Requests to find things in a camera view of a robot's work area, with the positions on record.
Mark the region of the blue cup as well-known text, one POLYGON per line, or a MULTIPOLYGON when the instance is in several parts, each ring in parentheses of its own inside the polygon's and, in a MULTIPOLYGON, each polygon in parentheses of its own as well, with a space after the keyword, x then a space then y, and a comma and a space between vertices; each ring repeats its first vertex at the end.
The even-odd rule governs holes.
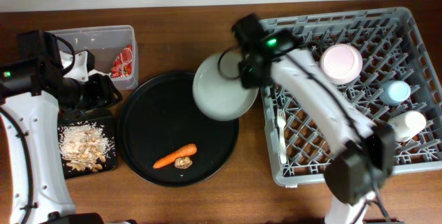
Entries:
POLYGON ((411 87, 408 83, 400 80, 390 80, 381 85, 383 92, 379 98, 382 103, 389 106, 397 106, 406 101, 411 95, 411 87))

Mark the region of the red snack wrapper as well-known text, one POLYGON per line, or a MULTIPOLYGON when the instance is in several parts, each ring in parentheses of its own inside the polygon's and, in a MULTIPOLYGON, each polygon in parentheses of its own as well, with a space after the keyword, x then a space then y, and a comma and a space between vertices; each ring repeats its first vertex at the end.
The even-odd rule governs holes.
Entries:
POLYGON ((132 74, 133 68, 133 46, 128 45, 118 54, 113 62, 111 78, 128 77, 132 74))

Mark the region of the grey plate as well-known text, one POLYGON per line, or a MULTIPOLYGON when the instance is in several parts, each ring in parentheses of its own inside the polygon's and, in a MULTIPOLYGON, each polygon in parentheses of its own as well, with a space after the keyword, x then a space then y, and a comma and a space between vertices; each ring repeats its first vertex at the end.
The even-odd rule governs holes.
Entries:
POLYGON ((255 102, 258 88, 245 89, 240 80, 222 77, 239 75, 241 56, 214 53, 207 57, 197 69, 193 79, 193 98, 199 110, 207 117, 218 121, 229 121, 244 115, 255 102))

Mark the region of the pink bowl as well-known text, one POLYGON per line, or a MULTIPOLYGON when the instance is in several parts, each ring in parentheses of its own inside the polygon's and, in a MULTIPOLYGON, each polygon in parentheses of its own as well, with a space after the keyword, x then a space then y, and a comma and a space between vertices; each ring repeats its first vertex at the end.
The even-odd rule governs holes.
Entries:
POLYGON ((320 68, 333 84, 347 84, 361 73, 363 58, 351 45, 336 44, 330 46, 320 58, 320 68))

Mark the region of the white plastic fork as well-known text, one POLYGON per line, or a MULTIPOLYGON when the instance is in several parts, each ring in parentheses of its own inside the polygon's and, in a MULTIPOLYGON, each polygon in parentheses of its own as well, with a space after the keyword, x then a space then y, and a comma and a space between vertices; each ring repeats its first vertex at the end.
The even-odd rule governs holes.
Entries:
POLYGON ((284 130, 286 126, 285 111, 283 109, 278 109, 277 111, 277 125, 279 128, 279 145, 280 145, 280 162, 282 164, 287 163, 287 150, 285 144, 284 130))

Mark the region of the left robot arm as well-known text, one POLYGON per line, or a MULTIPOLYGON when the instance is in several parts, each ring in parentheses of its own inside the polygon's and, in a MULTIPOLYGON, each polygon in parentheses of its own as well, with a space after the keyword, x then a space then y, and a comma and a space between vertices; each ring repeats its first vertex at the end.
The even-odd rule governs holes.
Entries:
POLYGON ((1 67, 1 119, 6 128, 13 183, 11 223, 101 223, 77 214, 64 167, 98 172, 113 148, 104 126, 59 127, 60 109, 88 111, 114 105, 119 91, 107 75, 71 78, 59 58, 37 56, 1 67))

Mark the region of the orange carrot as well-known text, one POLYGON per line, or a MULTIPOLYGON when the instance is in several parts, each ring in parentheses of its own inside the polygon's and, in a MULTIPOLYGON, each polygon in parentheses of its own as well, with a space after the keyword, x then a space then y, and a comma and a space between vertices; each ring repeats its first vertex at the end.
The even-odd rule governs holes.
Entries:
POLYGON ((158 161, 154 163, 153 168, 159 169, 175 162, 175 160, 178 158, 192 156, 197 152, 197 150, 198 149, 195 144, 187 144, 179 148, 177 151, 174 151, 173 153, 170 153, 169 155, 160 158, 158 161))

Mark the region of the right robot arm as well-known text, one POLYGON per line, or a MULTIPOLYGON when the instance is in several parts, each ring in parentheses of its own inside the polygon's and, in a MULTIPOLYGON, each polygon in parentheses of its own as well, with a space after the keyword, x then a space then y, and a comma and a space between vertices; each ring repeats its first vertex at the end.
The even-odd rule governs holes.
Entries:
POLYGON ((393 170, 392 127, 375 124, 352 106, 290 32, 237 30, 234 36, 259 85, 273 82, 289 91, 328 143, 333 158, 324 178, 333 198, 324 222, 362 223, 371 204, 390 220, 379 189, 393 170))

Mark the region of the cream cup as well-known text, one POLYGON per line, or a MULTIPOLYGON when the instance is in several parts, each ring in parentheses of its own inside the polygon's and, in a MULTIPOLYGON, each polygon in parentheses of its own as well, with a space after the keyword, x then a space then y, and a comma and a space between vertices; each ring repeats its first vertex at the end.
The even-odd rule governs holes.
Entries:
POLYGON ((387 123, 393 128, 395 141, 407 142, 426 127, 425 116, 418 111, 407 111, 390 118, 387 123))

